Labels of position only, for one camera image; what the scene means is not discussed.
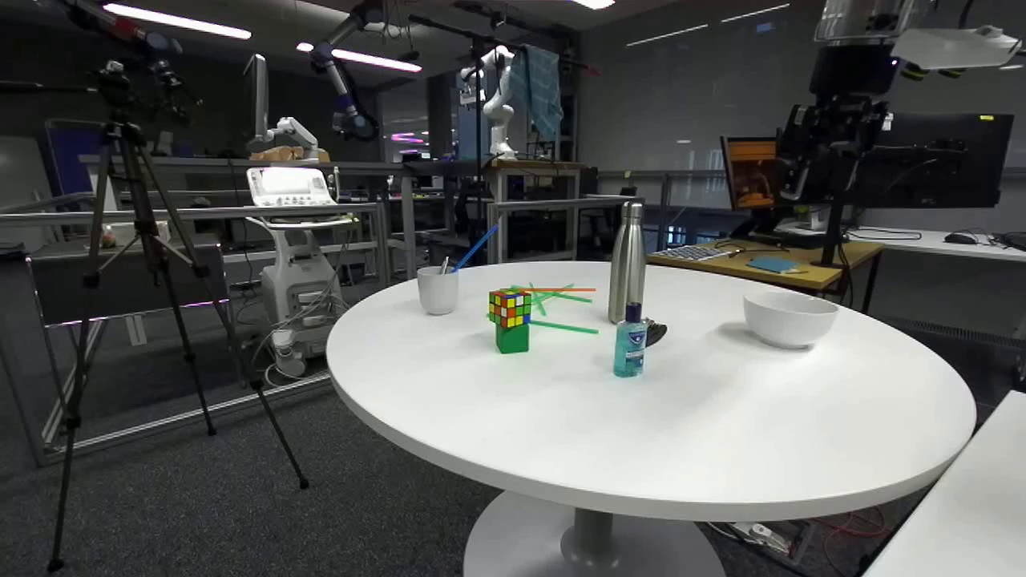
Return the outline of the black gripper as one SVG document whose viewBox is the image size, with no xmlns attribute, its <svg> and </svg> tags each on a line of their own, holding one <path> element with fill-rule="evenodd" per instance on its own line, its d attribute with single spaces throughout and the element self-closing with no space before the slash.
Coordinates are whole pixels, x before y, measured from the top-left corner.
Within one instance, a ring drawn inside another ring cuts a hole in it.
<svg viewBox="0 0 1026 577">
<path fill-rule="evenodd" d="M 788 202 L 848 188 L 881 136 L 894 70 L 888 46 L 825 46 L 818 52 L 811 102 L 788 114 L 776 140 Z"/>
</svg>

